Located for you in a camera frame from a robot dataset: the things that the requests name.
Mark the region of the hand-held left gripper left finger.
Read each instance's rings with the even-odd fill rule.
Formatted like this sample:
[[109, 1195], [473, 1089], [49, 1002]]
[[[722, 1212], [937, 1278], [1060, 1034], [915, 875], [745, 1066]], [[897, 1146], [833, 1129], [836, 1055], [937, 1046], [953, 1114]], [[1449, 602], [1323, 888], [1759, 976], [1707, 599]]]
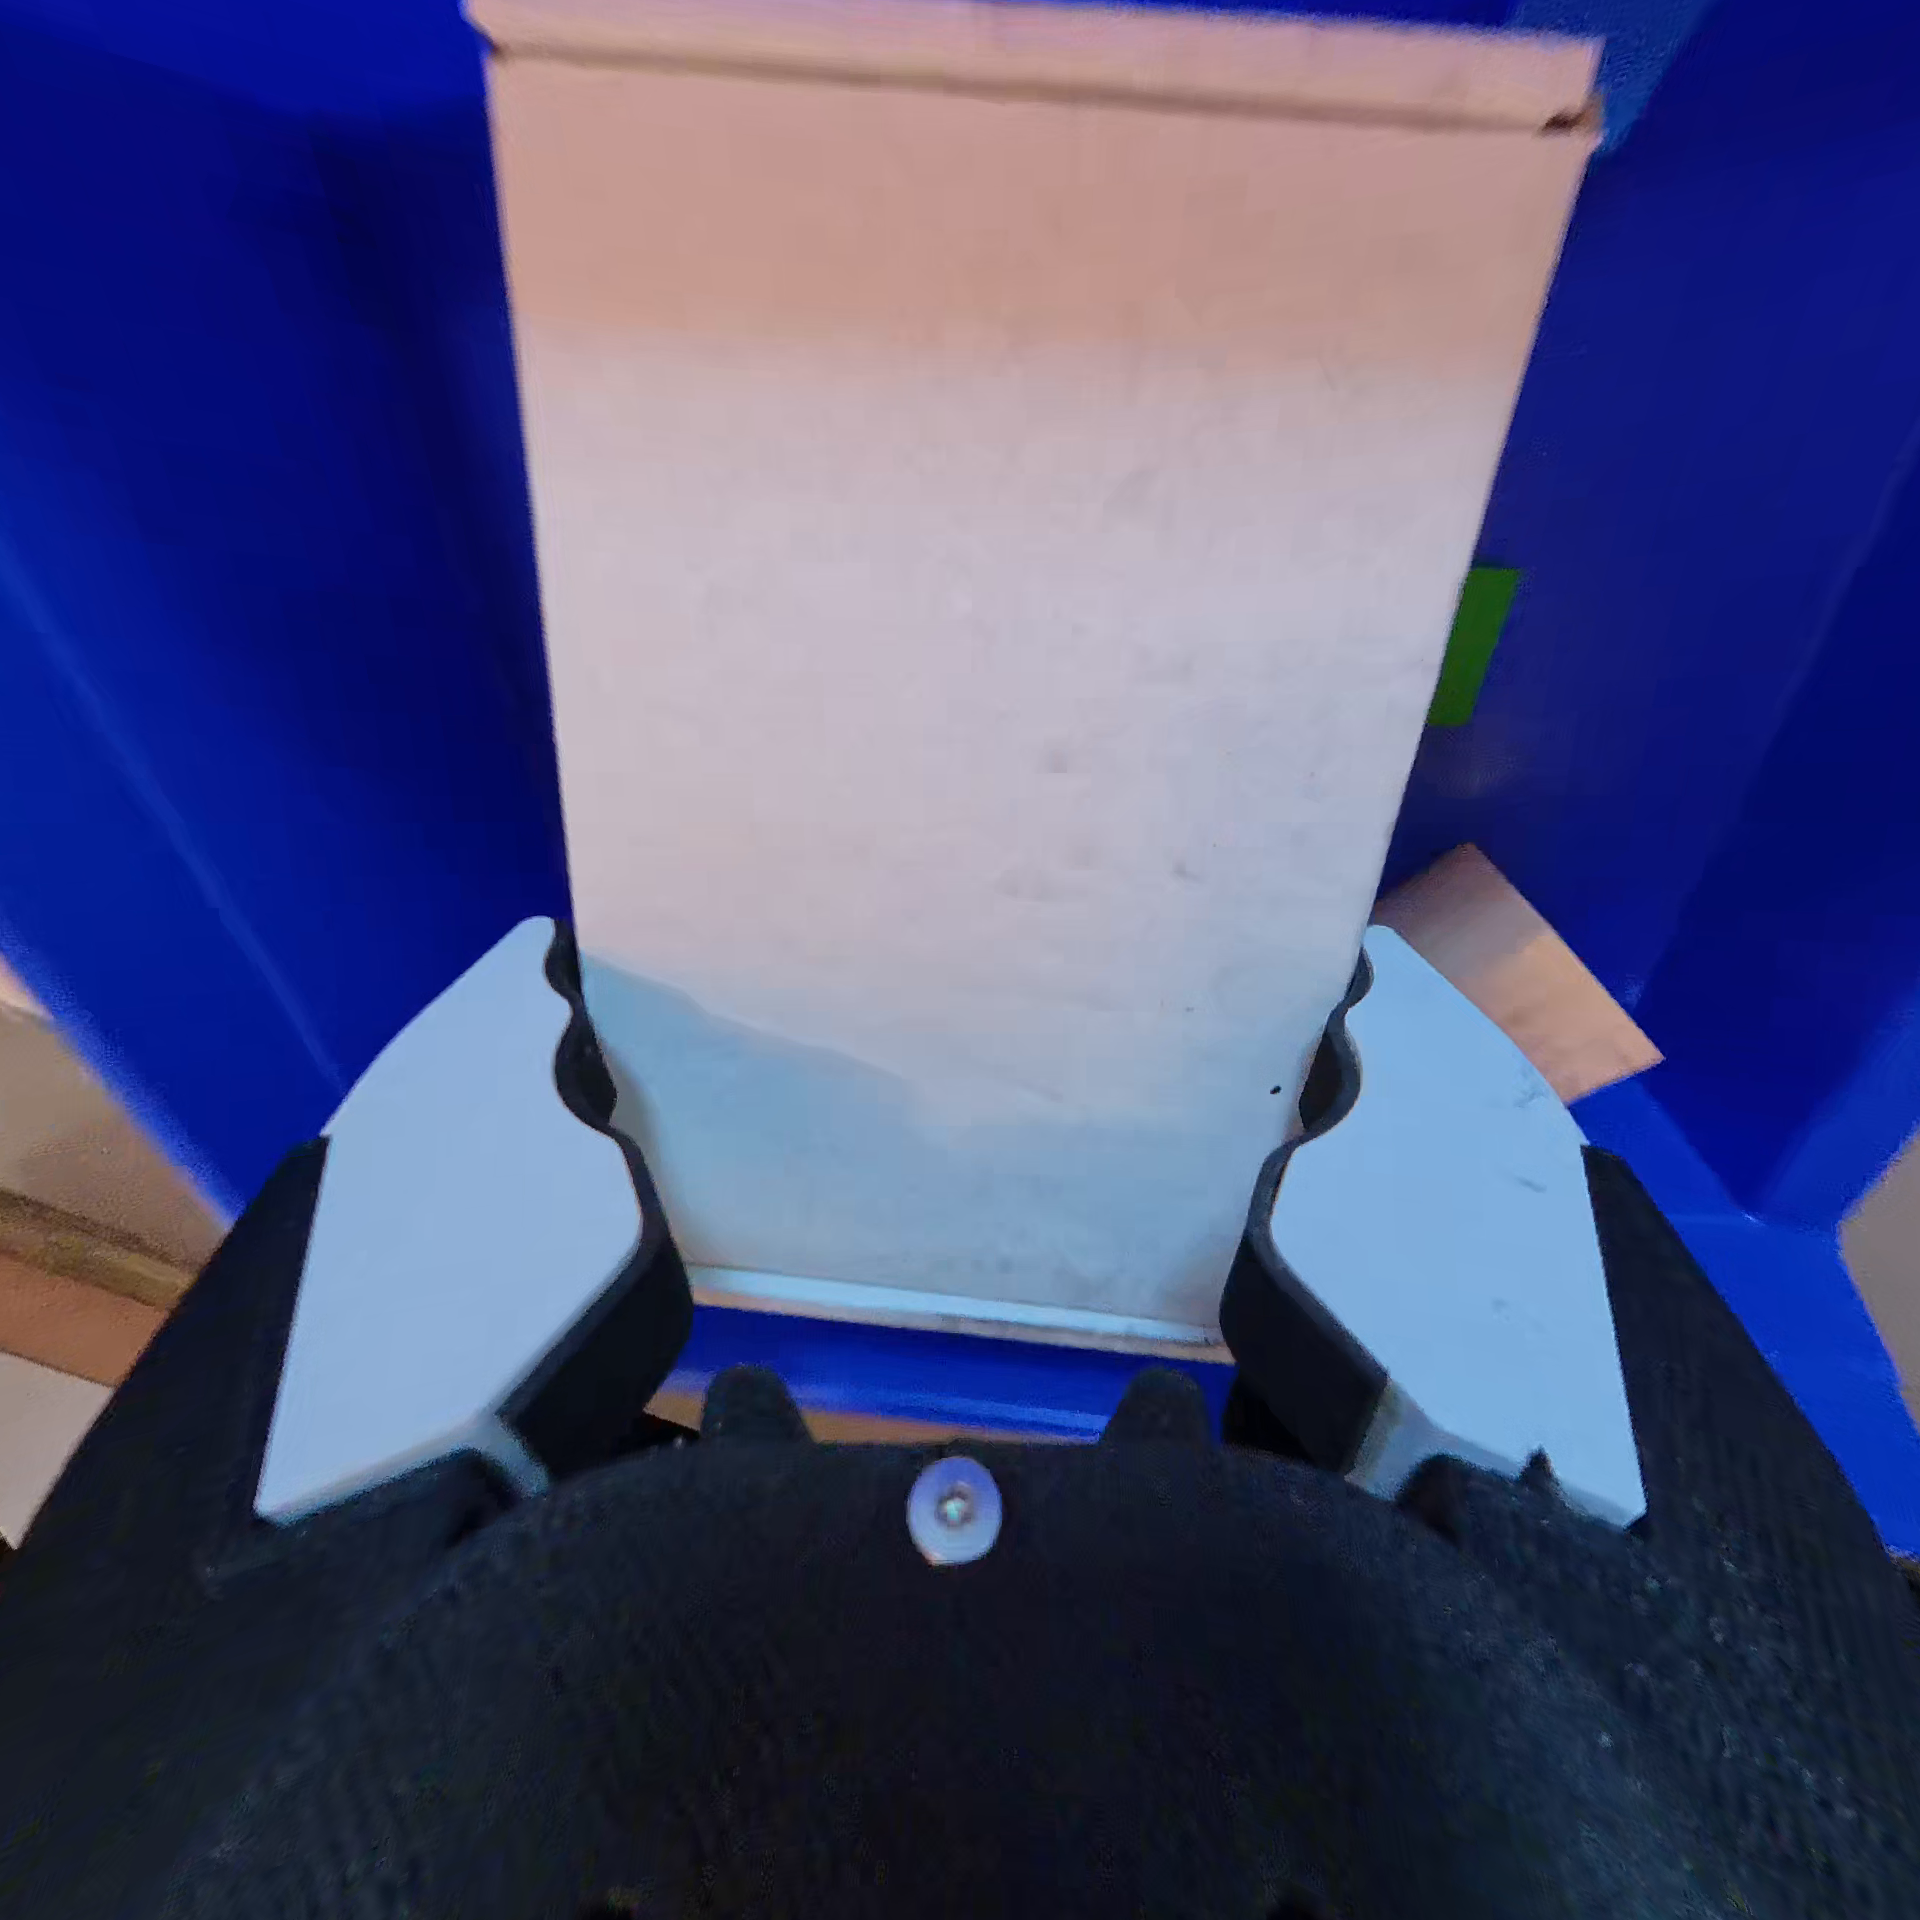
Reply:
[[512, 1498], [612, 1462], [692, 1327], [585, 1009], [529, 919], [330, 1119], [255, 1512], [295, 1526], [473, 1457]]

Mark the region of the striped wooden cube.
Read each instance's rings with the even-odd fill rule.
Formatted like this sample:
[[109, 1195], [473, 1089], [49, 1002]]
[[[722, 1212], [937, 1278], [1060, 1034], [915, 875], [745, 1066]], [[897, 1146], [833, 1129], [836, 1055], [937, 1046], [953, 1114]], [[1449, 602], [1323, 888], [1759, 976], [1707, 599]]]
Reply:
[[1388, 891], [1392, 928], [1528, 1056], [1568, 1106], [1664, 1060], [1637, 1019], [1480, 849], [1461, 846]]

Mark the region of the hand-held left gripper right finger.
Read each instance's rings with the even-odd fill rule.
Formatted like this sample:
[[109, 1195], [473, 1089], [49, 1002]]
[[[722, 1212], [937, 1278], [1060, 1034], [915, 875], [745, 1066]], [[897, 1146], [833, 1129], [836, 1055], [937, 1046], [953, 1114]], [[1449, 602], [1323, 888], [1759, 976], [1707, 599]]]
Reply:
[[1435, 1459], [1544, 1459], [1600, 1526], [1647, 1514], [1587, 1168], [1521, 1047], [1400, 934], [1369, 928], [1263, 1164], [1219, 1327], [1306, 1464], [1395, 1503]]

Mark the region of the white cardboard box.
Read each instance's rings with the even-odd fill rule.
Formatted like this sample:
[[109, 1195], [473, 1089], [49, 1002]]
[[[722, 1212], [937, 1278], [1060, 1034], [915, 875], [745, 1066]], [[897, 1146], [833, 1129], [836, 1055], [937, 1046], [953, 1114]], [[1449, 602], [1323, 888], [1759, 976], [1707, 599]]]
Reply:
[[695, 1286], [1217, 1344], [1600, 38], [467, 14], [588, 1002]]

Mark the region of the blue plastic bin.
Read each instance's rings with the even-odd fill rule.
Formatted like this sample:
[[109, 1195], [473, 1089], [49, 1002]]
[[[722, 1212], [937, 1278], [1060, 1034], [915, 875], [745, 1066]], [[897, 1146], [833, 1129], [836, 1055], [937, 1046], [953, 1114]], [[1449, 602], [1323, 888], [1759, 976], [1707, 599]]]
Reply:
[[[1915, 6], [1303, 6], [1600, 41], [1385, 883], [1477, 844], [1664, 1066], [1628, 1154], [1915, 1555], [1839, 1228], [1915, 1137]], [[4, 6], [4, 958], [224, 1209], [561, 911], [463, 6]]]

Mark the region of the green cube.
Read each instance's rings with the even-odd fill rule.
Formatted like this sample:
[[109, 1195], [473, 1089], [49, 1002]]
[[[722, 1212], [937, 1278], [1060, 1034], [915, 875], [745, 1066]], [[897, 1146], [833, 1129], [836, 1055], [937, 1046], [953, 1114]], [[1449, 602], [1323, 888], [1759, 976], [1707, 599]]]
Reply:
[[1522, 579], [1522, 570], [1503, 564], [1475, 564], [1466, 576], [1425, 720], [1429, 729], [1464, 729], [1475, 720]]

